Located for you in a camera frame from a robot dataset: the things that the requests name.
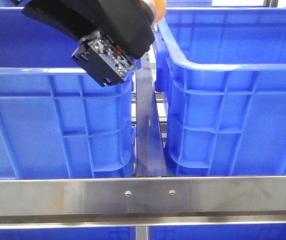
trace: shelf rack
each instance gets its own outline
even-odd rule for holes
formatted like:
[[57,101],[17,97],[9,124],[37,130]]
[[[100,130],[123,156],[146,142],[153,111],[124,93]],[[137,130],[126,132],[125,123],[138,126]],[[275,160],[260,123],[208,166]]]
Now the shelf rack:
[[286,176],[168,176],[148,55],[136,87],[136,175],[2,180],[0,229],[286,223]]

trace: orange joint cover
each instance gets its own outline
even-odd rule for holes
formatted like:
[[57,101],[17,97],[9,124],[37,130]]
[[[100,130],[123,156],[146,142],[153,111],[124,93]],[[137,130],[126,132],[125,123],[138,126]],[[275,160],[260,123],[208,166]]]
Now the orange joint cover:
[[166,14],[166,0],[153,0],[155,7],[156,7],[156,18],[154,20],[154,22],[158,22],[159,20],[161,20],[165,14]]

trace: bolt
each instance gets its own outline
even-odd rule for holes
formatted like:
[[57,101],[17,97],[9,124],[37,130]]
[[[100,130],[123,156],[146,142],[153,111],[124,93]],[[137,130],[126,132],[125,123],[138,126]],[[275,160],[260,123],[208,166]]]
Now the bolt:
[[176,191],[172,189],[172,190],[169,190],[168,193],[169,193],[170,196],[173,196],[173,195],[175,195]]
[[132,195],[132,192],[131,192],[131,191],[126,191],[126,192],[125,192],[125,196],[129,197],[129,196],[131,196],[131,195]]
[[96,52],[98,54],[101,54],[103,51],[102,51],[102,45],[99,43],[99,42],[96,42],[95,45],[94,45],[94,49],[96,50]]

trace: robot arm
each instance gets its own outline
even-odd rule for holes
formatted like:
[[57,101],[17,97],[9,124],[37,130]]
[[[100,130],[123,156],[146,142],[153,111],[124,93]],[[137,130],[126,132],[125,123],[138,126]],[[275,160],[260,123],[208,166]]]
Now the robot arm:
[[72,59],[103,87],[137,68],[165,11],[165,0],[31,0],[22,13],[78,41]]

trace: metal bar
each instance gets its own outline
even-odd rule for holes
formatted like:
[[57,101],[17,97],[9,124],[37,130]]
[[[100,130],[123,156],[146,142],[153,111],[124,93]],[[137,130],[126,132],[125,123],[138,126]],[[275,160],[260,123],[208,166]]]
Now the metal bar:
[[264,5],[269,8],[277,8],[279,0],[264,0]]
[[149,240],[149,227],[148,226],[136,227],[136,240]]
[[136,71],[137,176],[166,176],[162,136],[148,54]]
[[[162,92],[155,92],[156,103],[162,104],[164,103],[163,93]],[[136,93],[132,93],[132,103],[136,103]]]
[[0,228],[286,223],[286,176],[0,181]]

